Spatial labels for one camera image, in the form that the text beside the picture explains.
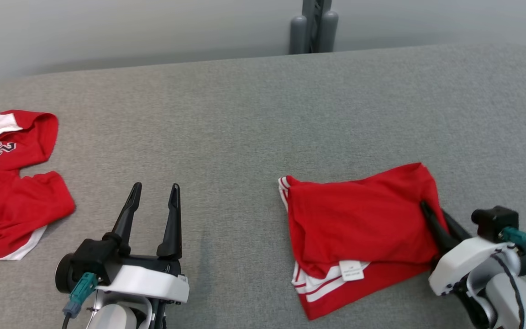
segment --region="red jersey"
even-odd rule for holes
[[[21,260],[46,225],[74,211],[74,202],[55,171],[19,176],[19,169],[50,158],[58,119],[53,114],[0,113],[0,260]]]

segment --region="sleeve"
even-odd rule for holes
[[[46,225],[71,214],[74,201],[55,171],[17,178],[0,201],[0,260],[20,260]]]

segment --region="cable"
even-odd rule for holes
[[[519,329],[524,329],[525,327],[525,309],[522,306],[522,300],[521,300],[521,293],[518,290],[517,283],[515,282],[515,278],[513,277],[513,273],[511,273],[511,270],[509,267],[496,255],[491,255],[494,260],[496,260],[501,267],[503,267],[503,270],[505,270],[505,274],[507,277],[509,277],[509,281],[511,282],[511,286],[513,286],[513,290],[515,291],[515,300],[517,300],[517,305],[519,306]]]
[[[66,329],[68,327],[68,321],[70,321],[70,314],[67,314],[64,318],[64,322],[62,323],[62,329]]]

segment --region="clothing tag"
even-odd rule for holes
[[[344,281],[355,281],[365,278],[363,265],[358,260],[341,260],[338,262],[338,265],[340,265],[340,272],[342,272]]]

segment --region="gray fabric surface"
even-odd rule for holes
[[[154,254],[173,182],[182,189],[189,302],[169,328],[469,328],[427,275],[306,320],[290,279],[277,178],[359,179],[422,161],[471,232],[495,204],[526,231],[526,48],[450,45],[251,58],[29,77],[0,85],[0,111],[60,119],[50,161],[77,204],[19,262],[0,261],[0,329],[60,328],[54,270],[111,226],[144,183],[131,234]],[[69,325],[83,328],[87,312]]]

